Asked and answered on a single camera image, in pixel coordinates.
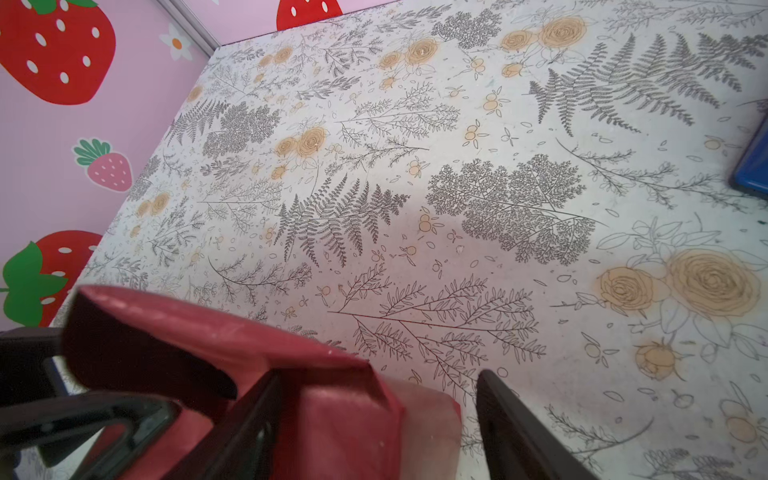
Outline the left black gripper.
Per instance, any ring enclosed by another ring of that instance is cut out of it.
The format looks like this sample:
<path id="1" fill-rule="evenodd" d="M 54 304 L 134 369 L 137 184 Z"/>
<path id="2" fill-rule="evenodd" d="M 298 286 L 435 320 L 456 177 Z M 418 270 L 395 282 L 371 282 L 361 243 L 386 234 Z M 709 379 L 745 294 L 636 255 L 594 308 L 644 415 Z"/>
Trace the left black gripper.
<path id="1" fill-rule="evenodd" d="M 3 479 L 117 479 L 180 414 L 151 396 L 68 396 L 54 362 L 61 335 L 37 327 L 1 333 Z"/>

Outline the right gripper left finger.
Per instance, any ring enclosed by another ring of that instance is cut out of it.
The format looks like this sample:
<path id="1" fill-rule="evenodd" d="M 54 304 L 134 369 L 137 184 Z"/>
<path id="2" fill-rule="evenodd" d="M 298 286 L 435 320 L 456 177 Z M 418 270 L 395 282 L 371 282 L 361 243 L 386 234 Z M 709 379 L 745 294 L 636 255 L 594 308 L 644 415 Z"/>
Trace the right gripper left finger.
<path id="1" fill-rule="evenodd" d="M 166 479 L 268 479 L 283 409 L 281 374 L 269 371 Z"/>

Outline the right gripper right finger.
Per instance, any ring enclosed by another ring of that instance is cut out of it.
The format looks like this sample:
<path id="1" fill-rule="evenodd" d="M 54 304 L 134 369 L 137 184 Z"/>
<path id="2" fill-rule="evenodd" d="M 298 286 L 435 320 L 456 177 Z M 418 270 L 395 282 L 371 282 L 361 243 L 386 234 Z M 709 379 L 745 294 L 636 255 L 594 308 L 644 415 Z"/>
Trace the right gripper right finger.
<path id="1" fill-rule="evenodd" d="M 476 390 L 478 424 L 492 479 L 596 479 L 496 373 L 481 371 Z"/>

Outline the dark red wrapping paper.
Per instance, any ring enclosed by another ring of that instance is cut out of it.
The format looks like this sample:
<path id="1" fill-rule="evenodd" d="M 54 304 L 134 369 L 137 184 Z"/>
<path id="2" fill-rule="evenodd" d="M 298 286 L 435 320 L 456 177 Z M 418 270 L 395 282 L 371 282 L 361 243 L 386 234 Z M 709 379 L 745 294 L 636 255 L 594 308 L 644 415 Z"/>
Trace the dark red wrapping paper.
<path id="1" fill-rule="evenodd" d="M 317 340 L 197 304 L 86 285 L 62 333 L 72 375 L 95 391 L 141 394 L 178 418 L 126 469 L 160 479 L 243 407 L 258 382 L 281 387 L 275 479 L 452 479 L 461 410 L 450 396 L 379 373 Z"/>

